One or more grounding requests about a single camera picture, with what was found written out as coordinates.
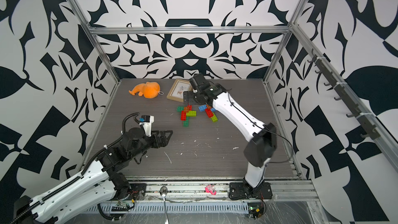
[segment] red lego brick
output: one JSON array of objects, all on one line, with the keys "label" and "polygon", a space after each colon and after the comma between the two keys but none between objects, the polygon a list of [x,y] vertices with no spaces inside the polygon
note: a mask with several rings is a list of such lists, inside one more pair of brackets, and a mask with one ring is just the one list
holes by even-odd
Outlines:
[{"label": "red lego brick", "polygon": [[187,113],[184,112],[184,111],[182,111],[182,112],[181,112],[181,120],[182,120],[182,121],[186,121],[186,119],[187,119]]},{"label": "red lego brick", "polygon": [[207,116],[209,117],[209,118],[211,118],[211,117],[213,117],[213,112],[209,109],[209,108],[207,108],[206,110],[206,114],[207,114]]}]

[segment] zip tie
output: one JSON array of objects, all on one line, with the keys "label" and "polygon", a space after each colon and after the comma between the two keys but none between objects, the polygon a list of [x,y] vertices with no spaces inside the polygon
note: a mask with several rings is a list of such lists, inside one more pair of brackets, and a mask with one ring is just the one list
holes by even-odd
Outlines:
[{"label": "zip tie", "polygon": [[356,116],[355,118],[357,119],[357,118],[359,118],[359,117],[361,117],[363,115],[373,115],[373,116],[375,116],[375,114],[372,113],[372,112],[360,112],[359,115]]},{"label": "zip tie", "polygon": [[333,89],[334,89],[337,85],[340,85],[340,84],[348,84],[348,83],[347,83],[347,82],[336,82],[336,85],[334,85]]}]

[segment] lime green lego brick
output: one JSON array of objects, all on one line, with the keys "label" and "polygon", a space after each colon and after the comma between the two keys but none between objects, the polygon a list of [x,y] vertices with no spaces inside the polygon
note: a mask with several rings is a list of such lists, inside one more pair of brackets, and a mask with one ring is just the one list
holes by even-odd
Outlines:
[{"label": "lime green lego brick", "polygon": [[213,121],[213,123],[218,121],[218,119],[214,113],[213,113],[213,117],[211,117],[211,120]]},{"label": "lime green lego brick", "polygon": [[196,117],[196,111],[187,112],[187,117]]}]

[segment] pink toy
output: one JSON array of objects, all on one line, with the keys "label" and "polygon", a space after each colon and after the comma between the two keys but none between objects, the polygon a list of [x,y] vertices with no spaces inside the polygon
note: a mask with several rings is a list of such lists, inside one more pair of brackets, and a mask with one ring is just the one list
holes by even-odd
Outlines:
[{"label": "pink toy", "polygon": [[217,194],[217,192],[216,192],[216,187],[214,187],[214,185],[207,185],[206,186],[206,193],[210,193],[210,194],[212,194],[212,195],[216,195]]}]

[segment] wooden picture frame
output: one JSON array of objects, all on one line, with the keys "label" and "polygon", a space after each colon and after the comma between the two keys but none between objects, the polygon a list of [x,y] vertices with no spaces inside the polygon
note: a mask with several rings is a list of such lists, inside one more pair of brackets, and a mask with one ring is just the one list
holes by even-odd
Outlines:
[{"label": "wooden picture frame", "polygon": [[167,94],[167,99],[171,99],[173,101],[184,102],[184,94],[185,91],[192,91],[192,85],[187,80],[176,79],[169,93]]}]

